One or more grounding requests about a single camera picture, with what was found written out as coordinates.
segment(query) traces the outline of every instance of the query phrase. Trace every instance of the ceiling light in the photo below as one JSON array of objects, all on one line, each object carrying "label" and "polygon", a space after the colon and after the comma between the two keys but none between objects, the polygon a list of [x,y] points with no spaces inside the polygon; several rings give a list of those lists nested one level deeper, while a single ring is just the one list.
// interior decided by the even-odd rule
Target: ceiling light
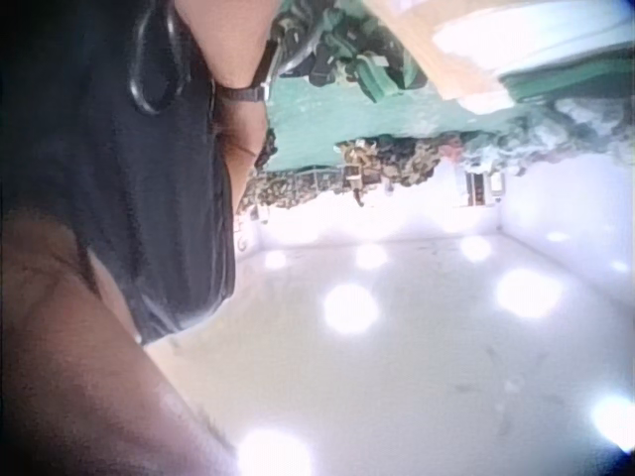
[{"label": "ceiling light", "polygon": [[357,266],[362,270],[379,268],[388,261],[386,252],[379,245],[361,245],[357,248]]},{"label": "ceiling light", "polygon": [[623,261],[612,261],[611,268],[618,273],[628,273],[629,270],[628,265]]},{"label": "ceiling light", "polygon": [[595,407],[592,418],[599,432],[623,451],[635,448],[635,404],[623,398],[608,398]]},{"label": "ceiling light", "polygon": [[483,261],[492,253],[489,242],[481,236],[468,236],[460,242],[460,250],[472,263]]},{"label": "ceiling light", "polygon": [[287,266],[287,257],[282,251],[270,251],[265,258],[265,266],[269,270],[279,270]]},{"label": "ceiling light", "polygon": [[358,334],[377,320],[375,299],[362,286],[341,285],[324,301],[326,323],[342,334]]},{"label": "ceiling light", "polygon": [[521,317],[543,317],[560,300],[558,281],[528,270],[507,274],[496,290],[501,306]]},{"label": "ceiling light", "polygon": [[241,476],[311,476],[306,447],[275,429],[258,429],[247,435],[238,448],[238,467]]},{"label": "ceiling light", "polygon": [[563,241],[569,240],[571,237],[567,233],[563,233],[562,231],[552,231],[547,234],[547,239],[549,241],[553,241],[554,243],[562,243]]}]

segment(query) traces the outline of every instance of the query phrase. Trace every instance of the white ceiling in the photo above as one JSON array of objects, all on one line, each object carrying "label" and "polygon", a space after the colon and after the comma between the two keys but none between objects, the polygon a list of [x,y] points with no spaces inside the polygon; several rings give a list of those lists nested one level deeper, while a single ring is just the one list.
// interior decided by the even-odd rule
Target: white ceiling
[{"label": "white ceiling", "polygon": [[[521,244],[485,239],[476,263],[459,238],[385,245],[373,270],[347,246],[285,250],[277,270],[257,254],[212,321],[149,352],[235,443],[293,435],[312,476],[573,475],[608,461],[618,450],[591,414],[630,395],[632,316]],[[497,299],[518,269],[561,287],[543,317]],[[375,299],[367,331],[328,326],[323,302],[342,284]]]}]

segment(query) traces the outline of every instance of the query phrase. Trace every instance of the teal wall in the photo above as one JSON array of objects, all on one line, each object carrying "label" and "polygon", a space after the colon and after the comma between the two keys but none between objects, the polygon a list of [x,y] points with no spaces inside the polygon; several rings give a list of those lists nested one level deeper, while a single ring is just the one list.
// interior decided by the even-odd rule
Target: teal wall
[{"label": "teal wall", "polygon": [[340,163],[333,144],[379,134],[423,137],[451,130],[504,130],[520,107],[477,116],[455,101],[442,101],[434,87],[406,91],[373,104],[356,84],[324,88],[303,78],[278,79],[269,104],[278,154],[269,170]]}]

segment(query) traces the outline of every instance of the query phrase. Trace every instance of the forearm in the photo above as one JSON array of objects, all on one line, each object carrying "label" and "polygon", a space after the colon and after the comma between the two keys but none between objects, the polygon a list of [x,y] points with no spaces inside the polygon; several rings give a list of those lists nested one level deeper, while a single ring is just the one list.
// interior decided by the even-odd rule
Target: forearm
[{"label": "forearm", "polygon": [[215,81],[251,85],[281,0],[176,0]]}]

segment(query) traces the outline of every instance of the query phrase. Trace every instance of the bright light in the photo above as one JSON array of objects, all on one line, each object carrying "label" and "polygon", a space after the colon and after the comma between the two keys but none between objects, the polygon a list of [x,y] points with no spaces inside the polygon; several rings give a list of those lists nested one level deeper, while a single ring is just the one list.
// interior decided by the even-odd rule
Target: bright light
[{"label": "bright light", "polygon": [[357,266],[362,270],[379,268],[386,261],[386,252],[379,245],[361,245],[357,248]]},{"label": "bright light", "polygon": [[498,302],[521,317],[543,317],[560,300],[562,286],[556,280],[528,270],[507,274],[496,290]]},{"label": "bright light", "polygon": [[399,230],[406,219],[401,207],[373,206],[367,202],[364,208],[356,207],[346,213],[344,229],[360,240],[381,240]]},{"label": "bright light", "polygon": [[279,270],[287,266],[287,257],[282,251],[270,251],[265,258],[265,266],[270,270]]},{"label": "bright light", "polygon": [[358,285],[341,285],[324,301],[326,323],[342,334],[364,332],[377,320],[379,310],[370,293]]},{"label": "bright light", "polygon": [[593,423],[602,435],[625,452],[635,448],[635,404],[622,398],[609,398],[593,410]]},{"label": "bright light", "polygon": [[549,241],[553,241],[554,243],[562,243],[563,241],[567,241],[571,239],[571,237],[567,233],[563,233],[562,231],[552,231],[547,234],[547,239]]},{"label": "bright light", "polygon": [[441,207],[429,210],[430,217],[445,233],[459,233],[473,228],[480,220],[481,213],[475,207]]},{"label": "bright light", "polygon": [[460,242],[460,250],[472,263],[477,263],[487,259],[492,253],[489,242],[481,236],[468,236]]},{"label": "bright light", "polygon": [[241,476],[311,476],[311,458],[293,436],[258,429],[247,435],[238,448]]},{"label": "bright light", "polygon": [[612,261],[611,268],[618,273],[628,273],[628,265],[623,261]]}]

